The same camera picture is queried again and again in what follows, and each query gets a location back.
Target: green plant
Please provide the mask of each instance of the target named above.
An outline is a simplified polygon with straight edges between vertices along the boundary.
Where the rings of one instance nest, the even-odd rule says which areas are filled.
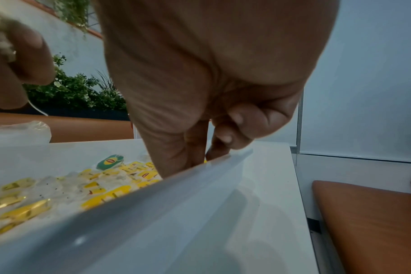
[[[53,56],[55,63],[55,80],[46,86],[24,84],[29,100],[39,108],[67,108],[72,110],[116,110],[127,111],[126,101],[115,89],[112,80],[102,73],[100,79],[87,77],[84,74],[68,76],[61,69],[66,61],[65,56]]]
[[[74,24],[84,32],[88,28],[88,7],[89,0],[54,1],[54,10],[57,16],[65,22]]]

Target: plastic bag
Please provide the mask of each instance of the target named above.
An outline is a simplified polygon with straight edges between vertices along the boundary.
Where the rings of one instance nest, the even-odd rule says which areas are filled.
[[[48,144],[51,138],[51,129],[41,121],[0,125],[0,147]]]

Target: orange beam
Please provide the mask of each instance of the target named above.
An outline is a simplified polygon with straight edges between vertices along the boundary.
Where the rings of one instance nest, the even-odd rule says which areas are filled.
[[[36,7],[37,9],[40,9],[40,10],[42,10],[46,13],[49,13],[50,15],[53,15],[53,16],[58,18],[58,16],[55,14],[55,11],[53,9],[51,9],[49,7],[46,7],[45,5],[43,5],[41,3],[38,3],[36,0],[22,0],[22,1]],[[96,32],[92,29],[89,29],[89,28],[87,29],[87,32],[91,35],[94,35],[97,38],[102,39],[102,34],[101,33],[98,33],[98,32]]]

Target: brown seat cushion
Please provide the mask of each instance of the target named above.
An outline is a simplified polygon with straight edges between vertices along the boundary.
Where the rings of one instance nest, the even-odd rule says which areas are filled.
[[[129,121],[0,113],[0,125],[42,121],[51,128],[51,143],[133,139]]]
[[[327,181],[313,190],[347,274],[411,274],[411,194]]]

